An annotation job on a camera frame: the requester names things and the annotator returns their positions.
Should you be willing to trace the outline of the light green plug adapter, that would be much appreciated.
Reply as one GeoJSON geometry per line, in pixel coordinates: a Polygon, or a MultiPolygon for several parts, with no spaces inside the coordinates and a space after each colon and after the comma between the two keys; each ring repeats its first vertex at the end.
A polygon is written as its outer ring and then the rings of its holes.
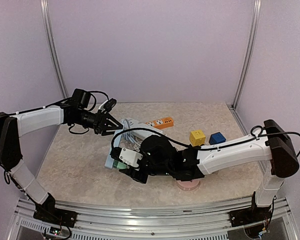
{"type": "Polygon", "coordinates": [[[123,162],[115,160],[113,162],[113,168],[117,169],[117,170],[124,170],[124,169],[127,168],[127,165],[125,163],[123,163],[123,162]]]}

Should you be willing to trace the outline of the yellow cube adapter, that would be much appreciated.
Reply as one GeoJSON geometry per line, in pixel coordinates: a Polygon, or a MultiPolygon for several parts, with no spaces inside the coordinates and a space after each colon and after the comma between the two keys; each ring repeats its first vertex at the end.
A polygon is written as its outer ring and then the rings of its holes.
{"type": "Polygon", "coordinates": [[[205,144],[206,135],[201,129],[190,132],[189,141],[193,147],[202,146],[205,144]]]}

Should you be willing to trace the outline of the blue cube adapter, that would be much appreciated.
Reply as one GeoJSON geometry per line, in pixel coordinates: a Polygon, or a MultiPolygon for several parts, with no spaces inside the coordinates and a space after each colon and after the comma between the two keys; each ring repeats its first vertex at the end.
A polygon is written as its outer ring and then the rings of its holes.
{"type": "Polygon", "coordinates": [[[216,145],[216,144],[226,142],[226,138],[223,136],[221,132],[216,132],[210,135],[208,142],[210,145],[216,145]]]}

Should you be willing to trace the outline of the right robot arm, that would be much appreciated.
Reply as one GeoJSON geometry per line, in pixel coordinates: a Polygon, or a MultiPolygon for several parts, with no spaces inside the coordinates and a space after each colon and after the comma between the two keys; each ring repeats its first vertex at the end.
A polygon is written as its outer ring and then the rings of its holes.
{"type": "Polygon", "coordinates": [[[300,168],[290,135],[274,120],[253,127],[249,135],[213,145],[184,145],[161,133],[150,131],[139,151],[112,145],[111,156],[126,165],[122,173],[145,184],[148,176],[168,175],[178,181],[204,178],[219,170],[251,162],[266,162],[267,170],[259,188],[252,195],[246,218],[256,222],[273,204],[274,197],[286,178],[300,168]]]}

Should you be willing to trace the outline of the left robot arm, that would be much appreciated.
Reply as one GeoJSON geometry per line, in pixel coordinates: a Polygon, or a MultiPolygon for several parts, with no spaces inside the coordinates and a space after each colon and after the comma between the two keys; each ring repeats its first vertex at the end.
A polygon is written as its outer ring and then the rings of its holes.
{"type": "Polygon", "coordinates": [[[106,96],[98,105],[97,94],[105,95],[99,90],[77,88],[72,96],[41,107],[14,113],[0,112],[0,167],[6,181],[14,183],[35,204],[36,211],[51,223],[60,218],[60,211],[55,207],[54,197],[37,181],[24,159],[26,139],[62,125],[68,126],[73,135],[76,134],[75,126],[82,127],[83,134],[92,131],[101,136],[122,129],[123,126],[110,114],[117,100],[106,96]]]}

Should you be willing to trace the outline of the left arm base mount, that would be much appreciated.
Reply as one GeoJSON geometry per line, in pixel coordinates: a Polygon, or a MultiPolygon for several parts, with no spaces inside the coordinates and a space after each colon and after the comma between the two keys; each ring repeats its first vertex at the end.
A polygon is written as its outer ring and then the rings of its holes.
{"type": "Polygon", "coordinates": [[[77,221],[78,213],[71,210],[60,209],[53,207],[52,210],[47,210],[41,205],[35,206],[33,218],[54,225],[73,228],[77,221]]]}

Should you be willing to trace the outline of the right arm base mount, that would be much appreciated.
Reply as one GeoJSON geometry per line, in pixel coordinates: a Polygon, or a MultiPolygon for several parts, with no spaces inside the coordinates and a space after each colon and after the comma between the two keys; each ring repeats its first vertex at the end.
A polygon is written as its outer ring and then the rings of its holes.
{"type": "Polygon", "coordinates": [[[258,207],[256,200],[252,198],[251,206],[229,212],[229,219],[232,227],[249,225],[270,219],[271,205],[267,207],[258,207]]]}

